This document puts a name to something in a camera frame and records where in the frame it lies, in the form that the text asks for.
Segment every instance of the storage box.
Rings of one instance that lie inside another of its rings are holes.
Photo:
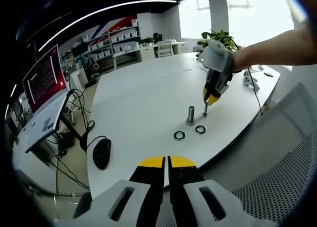
[[[97,43],[97,46],[98,46],[98,48],[101,48],[102,46],[104,46],[104,42],[103,42],[103,41],[98,42],[98,43]]]
[[[131,32],[132,37],[137,37],[138,36],[138,32],[137,31],[133,31]]]
[[[113,43],[114,43],[114,42],[117,42],[117,37],[116,37],[116,36],[112,36],[112,37],[111,37],[111,42],[113,42]]]
[[[103,58],[103,57],[105,57],[105,54],[103,52],[98,54],[98,58]]]
[[[129,46],[129,45],[123,45],[123,46],[121,46],[121,48],[122,48],[123,51],[131,50],[131,46]]]
[[[84,42],[88,42],[89,41],[88,34],[83,35],[83,41]]]
[[[93,61],[93,63],[96,63],[97,59],[98,59],[97,55],[95,55],[95,56],[93,56],[93,57],[91,58],[91,60]]]
[[[118,40],[124,40],[123,34],[122,35],[118,35]]]
[[[115,53],[120,52],[120,47],[113,47]]]
[[[125,34],[124,34],[124,38],[125,38],[125,39],[131,38],[131,33],[125,33]]]
[[[91,50],[96,50],[97,49],[97,45],[91,45]]]
[[[111,53],[110,53],[110,50],[106,50],[106,51],[105,51],[105,56],[110,56],[110,54],[111,54]]]
[[[132,19],[131,23],[132,23],[132,26],[138,26],[138,20],[137,19]]]

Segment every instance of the metal bolt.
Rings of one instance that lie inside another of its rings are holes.
[[[187,117],[187,119],[186,119],[186,123],[187,123],[189,126],[192,126],[192,125],[195,124],[194,114],[195,114],[195,107],[190,106],[190,107],[188,108],[188,117]]]
[[[208,104],[207,104],[207,102],[205,103],[205,110],[204,110],[204,113],[203,113],[203,116],[204,117],[207,117],[207,109],[208,109]]]

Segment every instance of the black computer mouse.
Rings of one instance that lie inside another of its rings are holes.
[[[105,170],[110,159],[111,140],[103,139],[98,142],[93,150],[93,160],[100,170]]]

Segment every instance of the washer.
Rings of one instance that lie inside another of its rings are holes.
[[[206,132],[206,128],[203,125],[198,125],[196,126],[195,131],[199,134],[204,134]]]
[[[184,140],[184,139],[185,139],[185,133],[184,133],[183,131],[180,131],[180,130],[177,131],[177,132],[175,132],[175,133],[174,133],[174,139],[176,139],[177,141],[182,141],[182,140]]]

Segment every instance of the computer monitor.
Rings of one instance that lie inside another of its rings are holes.
[[[66,88],[57,45],[36,62],[22,83],[33,113],[52,96]]]
[[[77,57],[88,50],[88,43],[83,42],[80,45],[74,47],[71,51],[73,52],[73,56]]]

